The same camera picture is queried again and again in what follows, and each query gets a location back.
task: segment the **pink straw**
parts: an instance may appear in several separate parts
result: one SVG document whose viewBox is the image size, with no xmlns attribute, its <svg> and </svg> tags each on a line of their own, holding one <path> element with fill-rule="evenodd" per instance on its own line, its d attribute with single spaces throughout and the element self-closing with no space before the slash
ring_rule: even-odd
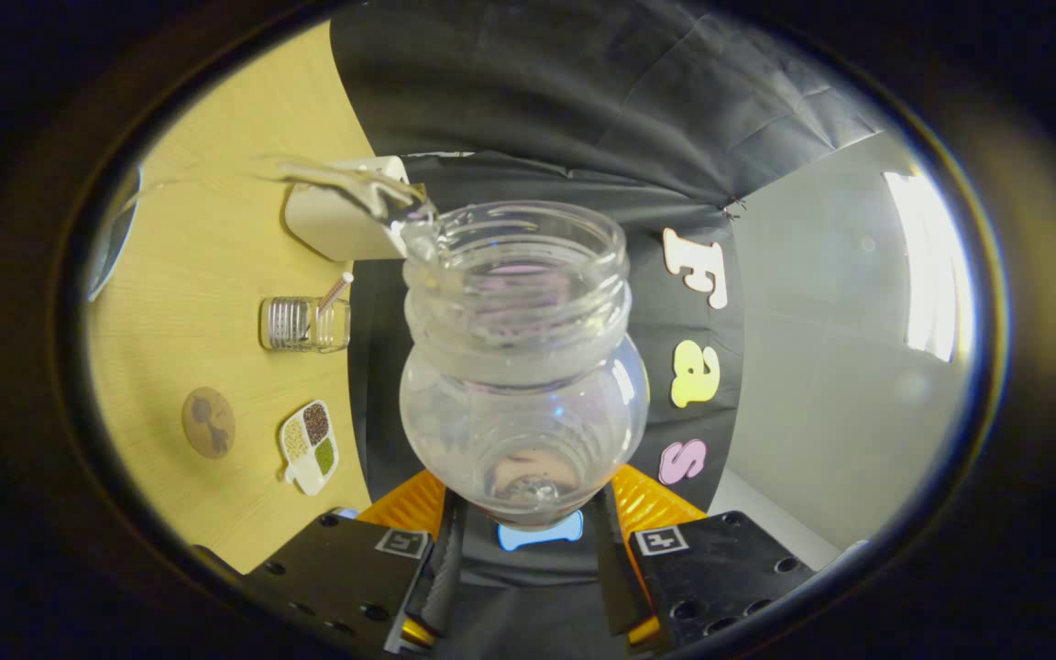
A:
<svg viewBox="0 0 1056 660">
<path fill-rule="evenodd" d="M 337 296 L 340 296 L 340 294 L 343 293 L 344 289 L 347 288 L 348 285 L 352 283 L 353 283 L 353 274 L 341 272 L 340 279 L 335 281 L 334 285 L 332 285 L 332 288 L 328 288 L 328 293 L 325 294 L 325 296 L 323 296 L 323 299 L 320 301 L 320 304 L 317 305 L 316 313 L 318 315 L 322 315 L 323 310 L 327 308 L 328 305 L 332 304 L 332 301 L 335 301 L 337 299 Z"/>
</svg>

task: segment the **jar opening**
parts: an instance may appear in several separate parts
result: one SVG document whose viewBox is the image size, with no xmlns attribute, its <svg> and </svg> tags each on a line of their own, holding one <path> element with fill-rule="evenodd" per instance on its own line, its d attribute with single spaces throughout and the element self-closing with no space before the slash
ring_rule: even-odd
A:
<svg viewBox="0 0 1056 660">
<path fill-rule="evenodd" d="M 473 205 L 442 214 L 411 242 L 407 320 L 414 342 L 442 356 L 445 372 L 486 371 L 480 380 L 504 383 L 510 367 L 482 355 L 518 360 L 521 369 L 541 367 L 532 356 L 552 356 L 566 364 L 539 376 L 563 377 L 625 334 L 625 237 L 604 214 L 552 202 Z M 576 355 L 579 345 L 586 350 Z M 456 363 L 464 359 L 482 364 Z"/>
</svg>

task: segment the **small glass jar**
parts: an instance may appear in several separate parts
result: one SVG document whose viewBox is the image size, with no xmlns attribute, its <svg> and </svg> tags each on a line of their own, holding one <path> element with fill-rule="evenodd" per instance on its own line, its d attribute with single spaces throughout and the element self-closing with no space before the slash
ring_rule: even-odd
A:
<svg viewBox="0 0 1056 660">
<path fill-rule="evenodd" d="M 414 347 L 399 403 L 415 454 L 498 523 L 559 523 L 645 427 L 622 229 L 579 206 L 504 202 L 403 239 Z"/>
<path fill-rule="evenodd" d="M 318 313 L 319 305 L 320 298 L 264 298 L 260 343 L 268 351 L 342 351 L 348 345 L 348 303 L 338 298 Z"/>
</svg>

